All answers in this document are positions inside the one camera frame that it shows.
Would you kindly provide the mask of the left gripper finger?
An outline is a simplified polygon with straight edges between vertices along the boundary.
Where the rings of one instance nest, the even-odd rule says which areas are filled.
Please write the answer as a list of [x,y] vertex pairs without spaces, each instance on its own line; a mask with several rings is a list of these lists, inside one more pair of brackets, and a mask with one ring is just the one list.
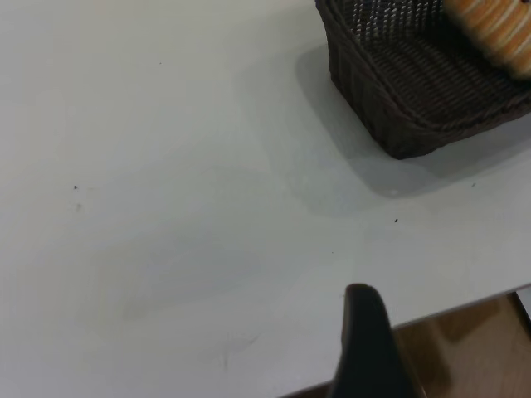
[[419,397],[378,291],[350,284],[344,294],[341,355],[330,397]]

